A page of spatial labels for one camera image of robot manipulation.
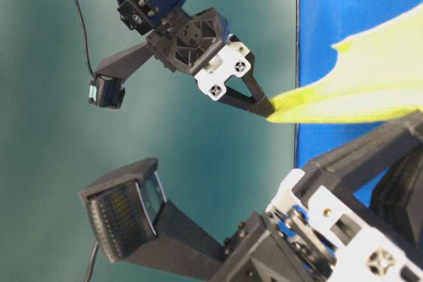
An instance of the black cable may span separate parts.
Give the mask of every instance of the black cable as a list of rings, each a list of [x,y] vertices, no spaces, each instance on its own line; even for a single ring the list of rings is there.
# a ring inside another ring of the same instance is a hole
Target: black cable
[[[84,18],[82,16],[81,7],[79,6],[78,0],[73,0],[73,2],[75,3],[75,6],[77,8],[78,19],[79,19],[79,23],[80,23],[81,28],[82,28],[83,41],[84,41],[85,62],[87,63],[88,72],[90,73],[90,76],[94,79],[94,72],[93,72],[93,68],[91,67],[90,57],[89,57],[89,53],[88,53],[87,29],[85,28]]]
[[[98,252],[98,241],[95,242],[93,249],[91,250],[90,261],[88,263],[87,274],[85,275],[84,282],[89,282],[93,276],[93,269],[95,265],[95,259]]]

